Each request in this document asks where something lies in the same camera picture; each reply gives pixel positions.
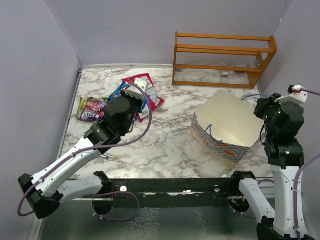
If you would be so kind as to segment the blue checkered paper bag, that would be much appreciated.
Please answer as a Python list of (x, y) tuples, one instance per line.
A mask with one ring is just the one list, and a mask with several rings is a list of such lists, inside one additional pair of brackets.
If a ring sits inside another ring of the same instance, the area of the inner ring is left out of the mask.
[(190, 134), (214, 158), (234, 168), (259, 139), (264, 122), (254, 109), (235, 94), (218, 90), (195, 110)]

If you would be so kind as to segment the red snack bag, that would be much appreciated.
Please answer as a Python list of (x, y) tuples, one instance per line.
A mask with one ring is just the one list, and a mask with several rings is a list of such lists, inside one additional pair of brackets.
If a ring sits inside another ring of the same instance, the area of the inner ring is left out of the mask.
[[(123, 78), (122, 81), (134, 82), (134, 80), (137, 78), (147, 81), (145, 93), (148, 96), (151, 105), (151, 111), (153, 112), (158, 107), (160, 107), (165, 102), (165, 100), (157, 95), (155, 85), (149, 73), (142, 73), (131, 77)], [(141, 113), (138, 114), (139, 121), (142, 123), (144, 119), (149, 116), (149, 114), (150, 111), (146, 104), (143, 110), (141, 110)]]

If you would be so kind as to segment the blue snack bag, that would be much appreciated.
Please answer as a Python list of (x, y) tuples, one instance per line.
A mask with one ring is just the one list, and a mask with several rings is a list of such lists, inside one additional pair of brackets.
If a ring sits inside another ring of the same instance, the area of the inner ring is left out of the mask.
[(121, 91), (124, 87), (122, 85), (120, 85), (109, 97), (108, 97), (108, 101), (111, 102), (114, 98), (116, 97), (121, 97)]

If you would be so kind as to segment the purple Fox's berries bag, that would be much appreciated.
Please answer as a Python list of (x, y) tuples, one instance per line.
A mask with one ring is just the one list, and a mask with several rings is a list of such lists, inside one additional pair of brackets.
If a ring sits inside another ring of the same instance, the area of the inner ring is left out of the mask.
[(104, 117), (104, 109), (109, 104), (108, 97), (95, 98), (86, 97), (86, 106), (82, 112), (79, 121), (82, 122), (96, 122), (100, 121)]

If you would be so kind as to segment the green Fox's candy bag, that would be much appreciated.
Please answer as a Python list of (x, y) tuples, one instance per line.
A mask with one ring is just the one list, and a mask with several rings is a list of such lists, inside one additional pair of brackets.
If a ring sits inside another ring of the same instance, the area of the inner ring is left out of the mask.
[(82, 113), (83, 113), (83, 110), (84, 110), (86, 104), (87, 104), (87, 98), (80, 97), (79, 98), (79, 103), (78, 103), (78, 110), (77, 110), (77, 113), (76, 113), (76, 118), (78, 120), (81, 119), (81, 116), (82, 116)]

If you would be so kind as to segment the blue M&M's bag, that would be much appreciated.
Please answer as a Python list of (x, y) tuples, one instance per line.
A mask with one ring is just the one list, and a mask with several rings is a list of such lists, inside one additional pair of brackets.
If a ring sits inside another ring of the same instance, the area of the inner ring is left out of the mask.
[(129, 95), (126, 95), (124, 90), (125, 90), (125, 87), (126, 87), (126, 81), (123, 81), (121, 86), (123, 86), (123, 89), (121, 90), (121, 97), (125, 97), (126, 99), (128, 99), (129, 101), (133, 102), (134, 104), (136, 104), (137, 106), (140, 106), (141, 107), (141, 110), (144, 109), (144, 107), (146, 106), (147, 104), (147, 101), (146, 101), (146, 98), (144, 96), (144, 100), (140, 100), (140, 99), (136, 99), (134, 97), (131, 97)]

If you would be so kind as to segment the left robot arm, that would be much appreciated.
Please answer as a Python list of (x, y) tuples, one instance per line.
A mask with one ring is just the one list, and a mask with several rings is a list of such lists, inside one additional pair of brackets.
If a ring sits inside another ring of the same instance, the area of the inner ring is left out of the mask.
[(104, 117), (93, 124), (72, 149), (42, 171), (21, 175), (18, 183), (23, 197), (18, 215), (27, 216), (22, 213), (24, 201), (30, 205), (32, 214), (44, 219), (64, 202), (89, 195), (106, 197), (112, 189), (112, 181), (104, 172), (96, 171), (85, 179), (69, 178), (111, 148), (125, 146), (121, 138), (132, 131), (134, 119), (144, 103), (145, 100), (128, 95), (115, 97), (105, 107)]

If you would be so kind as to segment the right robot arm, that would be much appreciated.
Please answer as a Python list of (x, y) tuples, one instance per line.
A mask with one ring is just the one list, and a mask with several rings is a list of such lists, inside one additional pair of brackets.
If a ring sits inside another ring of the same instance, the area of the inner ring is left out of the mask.
[(257, 221), (260, 240), (310, 240), (304, 220), (302, 203), (302, 176), (308, 166), (304, 150), (296, 136), (303, 126), (308, 93), (295, 90), (281, 96), (275, 93), (260, 98), (254, 115), (263, 120), (264, 150), (273, 175), (275, 207), (262, 193), (251, 172), (236, 171), (229, 189), (243, 195)]

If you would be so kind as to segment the wooden rack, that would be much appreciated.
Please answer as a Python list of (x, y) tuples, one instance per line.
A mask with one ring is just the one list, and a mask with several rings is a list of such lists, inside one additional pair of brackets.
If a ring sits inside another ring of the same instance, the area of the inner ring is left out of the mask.
[(274, 36), (176, 32), (172, 83), (253, 89), (277, 51)]

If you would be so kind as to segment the pens on table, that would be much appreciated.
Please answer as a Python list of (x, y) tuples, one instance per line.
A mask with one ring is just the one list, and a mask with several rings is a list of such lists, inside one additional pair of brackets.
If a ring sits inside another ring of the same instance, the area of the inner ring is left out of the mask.
[(108, 155), (108, 154), (102, 154), (100, 157), (103, 158), (103, 159), (107, 159), (107, 160), (108, 159), (116, 159), (115, 156)]

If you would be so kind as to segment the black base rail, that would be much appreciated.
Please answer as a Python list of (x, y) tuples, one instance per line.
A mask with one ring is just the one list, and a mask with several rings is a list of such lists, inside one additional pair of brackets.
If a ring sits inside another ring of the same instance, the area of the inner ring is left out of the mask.
[(241, 196), (240, 181), (255, 178), (251, 171), (235, 171), (230, 178), (110, 179), (93, 207), (102, 214), (112, 208), (227, 207), (229, 198)]

